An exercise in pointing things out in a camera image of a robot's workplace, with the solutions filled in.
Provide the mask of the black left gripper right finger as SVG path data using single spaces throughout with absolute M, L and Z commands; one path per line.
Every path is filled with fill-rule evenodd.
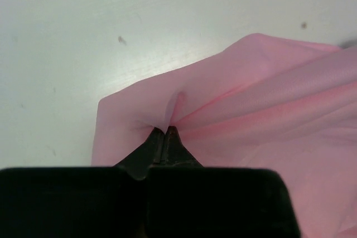
M 269 169 L 203 167 L 169 127 L 148 170 L 148 237 L 300 237 L 288 189 Z

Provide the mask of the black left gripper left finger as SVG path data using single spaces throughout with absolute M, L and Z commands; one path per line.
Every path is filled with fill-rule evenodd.
M 1 170 L 2 237 L 130 237 L 146 209 L 143 183 L 163 142 L 153 129 L 109 167 Z

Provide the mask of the pink t shirt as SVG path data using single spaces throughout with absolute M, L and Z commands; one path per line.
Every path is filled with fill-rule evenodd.
M 356 236 L 356 47 L 256 33 L 139 81 L 99 102 L 92 163 L 169 126 L 205 166 L 277 171 L 303 237 Z

